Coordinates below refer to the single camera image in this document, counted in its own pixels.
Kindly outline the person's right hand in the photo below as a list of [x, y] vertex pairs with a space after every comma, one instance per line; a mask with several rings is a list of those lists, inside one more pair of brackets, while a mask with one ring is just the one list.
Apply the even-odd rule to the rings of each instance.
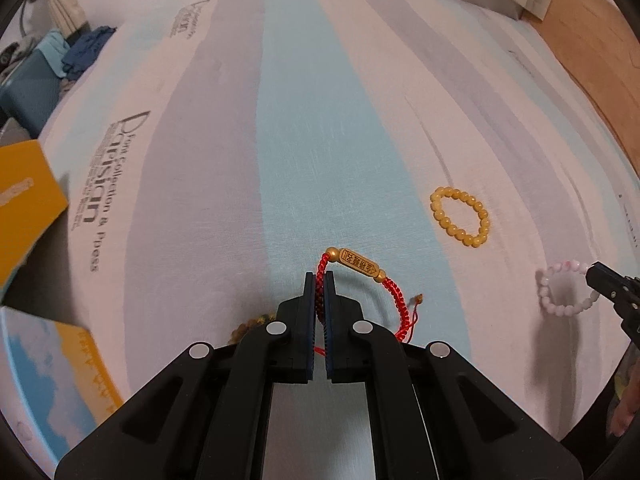
[[639, 409], [640, 392], [638, 384], [629, 384], [625, 389], [620, 404], [613, 412], [608, 425], [608, 433], [614, 437], [621, 437], [630, 427]]

